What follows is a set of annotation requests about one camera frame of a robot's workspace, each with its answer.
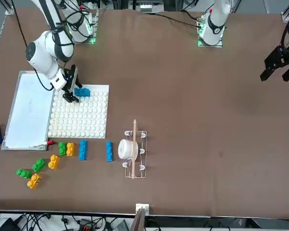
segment robotic arm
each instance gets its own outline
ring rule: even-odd
[[[74,53],[72,38],[83,42],[90,37],[90,30],[84,29],[90,27],[89,21],[83,19],[74,0],[32,1],[44,14],[50,30],[44,31],[37,40],[29,43],[26,49],[26,59],[38,72],[43,73],[50,80],[56,90],[65,91],[63,97],[68,102],[79,102],[78,98],[73,95],[75,84],[79,88],[82,87],[78,81],[76,66],[72,65],[71,70],[62,69],[57,59],[66,63],[72,58]],[[68,33],[57,5],[64,9],[64,14],[70,23],[77,27],[77,30],[71,30],[73,37]]]
[[[230,10],[229,0],[214,0],[212,10],[205,14],[205,25],[199,35],[205,43],[213,46],[220,41]]]

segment white mug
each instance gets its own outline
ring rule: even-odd
[[[133,149],[133,141],[122,139],[118,147],[118,154],[120,159],[126,160],[128,158],[132,158],[133,157],[132,149]],[[137,142],[135,142],[135,160],[137,159],[137,156],[138,156],[138,144]]]

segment clear plastic stand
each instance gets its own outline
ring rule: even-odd
[[[133,131],[125,131],[124,135],[128,141],[132,141]],[[147,146],[147,132],[146,131],[137,131],[136,132],[136,142],[139,146],[139,155],[135,160],[135,178],[146,178],[146,146]],[[122,163],[122,166],[125,168],[125,177],[132,178],[131,168],[132,168],[132,158],[125,159],[125,162]]]

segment brown table surface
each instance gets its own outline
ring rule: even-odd
[[[28,42],[48,29],[37,8],[18,13]],[[134,213],[135,203],[148,203],[151,214],[289,218],[289,82],[285,70],[260,81],[284,26],[277,14],[231,14],[224,48],[198,48],[193,28],[107,10],[97,43],[76,45],[67,65],[78,66],[84,84],[110,85],[107,139],[89,140],[87,162],[62,158],[36,190],[15,171],[57,154],[57,146],[0,147],[0,209]],[[13,15],[0,39],[2,133],[20,70],[32,68]],[[125,178],[117,155],[133,119],[148,132],[146,179]],[[114,143],[112,163],[106,141]]]

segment cable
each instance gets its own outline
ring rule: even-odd
[[[170,18],[168,16],[165,16],[165,15],[162,15],[162,14],[159,14],[159,13],[156,13],[154,15],[158,15],[158,16],[161,16],[161,17],[164,17],[164,18],[168,18],[169,20],[173,20],[173,21],[176,21],[178,23],[181,23],[181,24],[184,24],[184,25],[187,25],[187,26],[191,26],[191,27],[195,27],[195,28],[199,28],[201,29],[201,26],[197,26],[197,25],[194,25],[194,24],[190,24],[190,23],[186,23],[186,22],[182,22],[180,20],[177,20],[177,19],[174,19],[174,18]]]
[[[39,230],[42,231],[42,229],[41,229],[40,226],[39,226],[38,217],[37,217],[36,215],[34,215],[34,217],[35,217],[35,219],[36,219],[36,224],[38,225]]]
[[[158,227],[158,228],[156,229],[156,231],[161,231],[161,230],[162,230],[162,229],[160,228],[159,224],[157,223],[157,221],[155,221],[155,220],[153,220],[153,219],[148,219],[148,218],[145,218],[145,219],[148,220],[148,221],[153,222],[154,224],[156,224],[156,226]]]
[[[80,220],[76,220],[74,216],[72,216],[72,218],[76,221],[77,224],[80,224]]]
[[[38,216],[37,216],[37,219],[35,220],[35,224],[32,226],[32,224],[33,224],[34,221],[31,223],[32,230],[34,230],[34,228],[35,228],[36,225],[38,225],[38,227],[39,227],[39,220],[41,220],[43,217],[47,217],[47,215],[48,215],[48,214],[38,215]]]
[[[16,7],[15,7],[15,5],[14,5],[14,1],[11,0],[11,3],[12,3],[12,6],[14,7],[14,12],[15,12],[15,16],[16,16],[16,19],[17,19],[17,23],[18,23],[18,27],[19,27],[20,33],[21,33],[21,35],[22,35],[22,37],[23,37],[23,40],[24,40],[25,46],[27,47],[27,46],[28,46],[28,45],[27,45],[27,41],[26,41],[26,39],[25,39],[25,36],[24,36],[23,30],[22,30],[22,28],[21,28],[21,26],[20,26],[20,22],[19,22],[19,18],[18,18],[17,11],[16,11]],[[42,81],[41,81],[40,78],[39,78],[38,72],[36,71],[35,68],[33,68],[33,69],[34,69],[34,71],[35,71],[35,74],[37,74],[37,77],[38,77],[39,83],[42,85],[42,87],[43,87],[45,90],[48,90],[48,91],[53,90],[53,85],[52,85],[52,84],[51,84],[51,88],[50,88],[50,89],[46,88],[46,87],[42,84]]]
[[[94,223],[97,220],[97,222],[94,223],[94,226],[95,226],[101,219],[103,219],[103,218],[97,218],[97,219],[95,219],[93,221],[89,221],[88,223],[85,223],[83,226],[86,226],[86,225],[88,225],[90,223]]]
[[[214,5],[214,3],[211,5],[211,6],[209,6],[209,8],[208,9],[206,9],[206,11],[205,12],[207,12],[212,6]]]
[[[196,6],[196,4],[199,2],[199,0],[192,0],[183,10],[181,10],[181,11],[185,11],[190,5],[192,5],[194,2],[196,2],[195,3],[195,6]]]
[[[4,8],[5,8],[7,11],[9,11],[9,10],[6,8],[6,6],[2,3],[1,0],[0,0],[0,2],[1,2],[1,4],[2,4],[2,6],[4,6]]]
[[[65,226],[65,228],[66,228],[66,231],[68,231],[68,228],[67,228],[67,226],[66,226],[67,221],[66,221],[66,219],[64,218],[63,215],[62,215],[61,221],[63,222],[63,224],[64,224],[64,226]]]
[[[67,17],[65,18],[65,22],[70,26],[70,28],[71,28],[73,31],[77,31],[77,32],[80,33],[83,37],[85,37],[85,38],[87,38],[87,39],[88,39],[88,38],[91,38],[91,37],[92,37],[91,35],[90,35],[90,36],[86,36],[86,35],[84,35],[83,33],[81,33],[81,32],[79,31],[79,25],[82,24],[84,18],[87,20],[88,24],[91,25],[90,22],[89,22],[89,20],[88,20],[88,18],[86,17],[86,15],[89,15],[90,13],[89,13],[88,11],[78,10],[78,9],[77,9],[78,6],[77,6],[75,3],[73,3],[72,1],[71,1],[71,3],[76,7],[76,9],[74,9],[73,7],[71,7],[69,4],[67,4],[67,3],[65,2],[65,5],[67,5],[70,9],[74,10],[73,13],[71,13],[69,16],[67,16]],[[77,14],[77,13],[80,13],[80,14],[81,14],[81,18],[80,18],[77,22],[75,22],[75,23],[70,23],[70,22],[68,22],[68,19],[69,19],[71,16],[73,16],[73,15],[75,15],[75,14]]]
[[[30,215],[28,215],[28,217],[26,217],[27,222],[24,224],[21,231],[23,231],[25,227],[27,228],[27,231],[28,231],[28,223],[33,219],[33,218],[29,219],[29,217],[30,217]]]
[[[106,221],[106,218],[102,218],[100,227],[96,227],[96,226],[95,226],[95,229],[96,229],[96,230],[99,230],[99,229],[103,226],[103,220],[105,220],[105,222],[107,222],[107,221]]]
[[[113,219],[113,220],[110,222],[110,224],[111,224],[112,222],[114,222],[116,219],[117,219],[117,218]]]
[[[21,28],[21,26],[20,26],[20,22],[19,22],[19,18],[18,18],[17,11],[16,11],[16,7],[15,7],[15,5],[14,5],[14,1],[11,0],[11,3],[12,3],[12,5],[13,5],[13,7],[14,7],[15,16],[16,16],[16,19],[17,19],[17,23],[18,23],[18,27],[19,27],[20,33],[21,33],[21,35],[22,35],[22,37],[23,37],[23,40],[24,40],[24,42],[25,42],[25,45],[26,45],[26,47],[27,47],[27,46],[28,46],[28,45],[27,45],[27,41],[26,41],[26,39],[25,39],[23,30],[22,30],[22,28]]]
[[[188,17],[190,17],[191,19],[194,19],[197,21],[197,19],[199,19],[200,17],[193,17],[189,12],[187,12],[186,10],[182,10],[182,12],[186,13],[188,15]]]

